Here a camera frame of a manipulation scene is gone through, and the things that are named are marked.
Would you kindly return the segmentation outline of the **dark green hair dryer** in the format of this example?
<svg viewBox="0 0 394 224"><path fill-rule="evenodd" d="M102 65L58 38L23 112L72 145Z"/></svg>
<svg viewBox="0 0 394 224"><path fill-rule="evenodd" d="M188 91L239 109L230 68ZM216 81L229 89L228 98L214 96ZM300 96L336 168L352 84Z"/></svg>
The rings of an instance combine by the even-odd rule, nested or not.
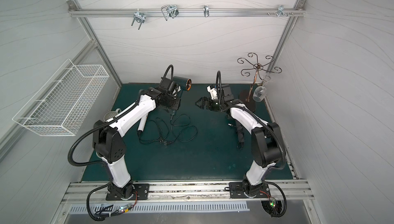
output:
<svg viewBox="0 0 394 224"><path fill-rule="evenodd" d="M171 94L174 98L174 105L171 107L169 111L171 119L173 119L173 117L176 115L177 110L180 107L181 96L183 92L189 91L192 86L192 81L189 78L175 76L173 78L173 81L175 82L175 87L174 90L171 92Z"/></svg>

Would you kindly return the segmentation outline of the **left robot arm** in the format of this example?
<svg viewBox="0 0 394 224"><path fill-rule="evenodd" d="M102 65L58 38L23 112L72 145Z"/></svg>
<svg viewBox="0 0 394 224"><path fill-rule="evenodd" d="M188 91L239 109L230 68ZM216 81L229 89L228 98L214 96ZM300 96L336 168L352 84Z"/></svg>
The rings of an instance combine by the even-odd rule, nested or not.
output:
<svg viewBox="0 0 394 224"><path fill-rule="evenodd" d="M137 190L125 162L126 144L124 136L137 122L145 124L148 114L157 107L177 111L180 106L179 86L174 81L173 65L166 69L161 82L156 87L139 90L137 100L120 114L106 121L97 121L93 129L78 138L68 152L68 162L75 167L92 165L94 161L77 162L73 154L77 146L89 135L93 136L92 147L109 177L104 186L109 193L121 200L137 199Z"/></svg>

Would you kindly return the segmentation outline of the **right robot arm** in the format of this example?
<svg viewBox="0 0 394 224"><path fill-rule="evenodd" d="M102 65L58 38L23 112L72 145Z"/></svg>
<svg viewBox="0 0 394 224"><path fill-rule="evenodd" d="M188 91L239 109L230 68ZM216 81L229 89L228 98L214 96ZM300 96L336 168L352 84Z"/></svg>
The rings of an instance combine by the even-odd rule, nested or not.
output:
<svg viewBox="0 0 394 224"><path fill-rule="evenodd" d="M221 72L216 74L215 84L208 87L210 97L196 101L200 109L224 112L238 122L251 135L251 153L253 162L242 181L244 195L256 197L268 182L267 175L273 170L282 170L286 166L286 151L280 127L277 123L264 121L246 105L234 99L229 85L223 85Z"/></svg>

